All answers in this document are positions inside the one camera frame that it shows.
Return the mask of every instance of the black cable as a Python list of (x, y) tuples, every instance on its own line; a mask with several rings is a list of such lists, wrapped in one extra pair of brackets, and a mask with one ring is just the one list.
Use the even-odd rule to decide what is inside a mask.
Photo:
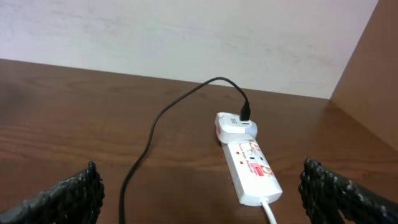
[(160, 116), (162, 116), (162, 114), (164, 114), (169, 108), (171, 108), (173, 105), (175, 105), (176, 103), (178, 103), (180, 100), (184, 99), (185, 97), (189, 96), (191, 93), (197, 91), (198, 89), (202, 88), (203, 86), (215, 81), (215, 80), (224, 80), (228, 83), (230, 83), (232, 86), (234, 86), (244, 97), (244, 105), (242, 107), (241, 110), (241, 121), (247, 121), (249, 120), (250, 117), (250, 107), (249, 107), (249, 100), (246, 96), (246, 94), (244, 94), (244, 92), (242, 91), (242, 89), (240, 89), (235, 83), (233, 83), (231, 80), (224, 78), (224, 77), (216, 77), (216, 78), (212, 78), (211, 80), (205, 81), (204, 83), (198, 85), (197, 87), (195, 87), (194, 89), (192, 89), (191, 91), (189, 91), (188, 93), (182, 95), (180, 98), (176, 99), (175, 101), (173, 101), (173, 103), (169, 104), (168, 106), (166, 106), (155, 118), (154, 123), (152, 124), (152, 127), (150, 128), (150, 132), (149, 132), (149, 138), (148, 138), (148, 142), (147, 142), (147, 146), (145, 147), (144, 152), (141, 154), (141, 156), (138, 158), (138, 160), (136, 161), (136, 163), (134, 163), (134, 165), (131, 167), (129, 173), (127, 174), (126, 178), (123, 181), (121, 190), (120, 190), (120, 196), (119, 196), (119, 224), (126, 224), (125, 221), (125, 217), (124, 217), (124, 193), (126, 191), (126, 187), (127, 184), (130, 181), (131, 176), (134, 174), (134, 172), (137, 170), (141, 160), (145, 157), (145, 155), (148, 152), (149, 146), (150, 146), (150, 142), (152, 141), (152, 136), (154, 135), (154, 130), (155, 130), (155, 125), (157, 123), (157, 120), (159, 120)]

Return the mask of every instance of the power strip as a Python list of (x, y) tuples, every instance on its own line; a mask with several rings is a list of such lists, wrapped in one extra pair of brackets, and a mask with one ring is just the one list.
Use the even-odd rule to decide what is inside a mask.
[(230, 113), (218, 113), (215, 124), (239, 202), (262, 205), (270, 223), (276, 223), (268, 203), (278, 200), (282, 189), (255, 140), (256, 124)]

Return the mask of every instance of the wall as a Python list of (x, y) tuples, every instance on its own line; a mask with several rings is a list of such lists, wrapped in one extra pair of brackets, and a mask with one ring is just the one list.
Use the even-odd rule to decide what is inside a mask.
[(332, 101), (398, 149), (398, 1), (380, 0)]
[(0, 58), (329, 98), (376, 2), (0, 0)]

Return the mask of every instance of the extension cord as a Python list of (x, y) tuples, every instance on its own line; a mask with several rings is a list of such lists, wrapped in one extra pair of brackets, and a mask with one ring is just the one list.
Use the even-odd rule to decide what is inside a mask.
[(276, 223), (268, 203), (278, 200), (282, 189), (255, 140), (256, 124), (230, 113), (218, 113), (215, 124), (239, 202), (262, 205), (270, 223)]

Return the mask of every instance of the white cord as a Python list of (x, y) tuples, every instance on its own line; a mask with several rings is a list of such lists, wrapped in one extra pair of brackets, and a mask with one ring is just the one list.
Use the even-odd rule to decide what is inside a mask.
[(270, 224), (276, 224), (276, 219), (274, 217), (274, 214), (272, 213), (272, 210), (271, 210), (271, 208), (268, 205), (268, 198), (265, 198), (264, 200), (262, 200), (261, 201), (261, 205), (262, 205), (264, 211), (266, 211), (269, 223)]

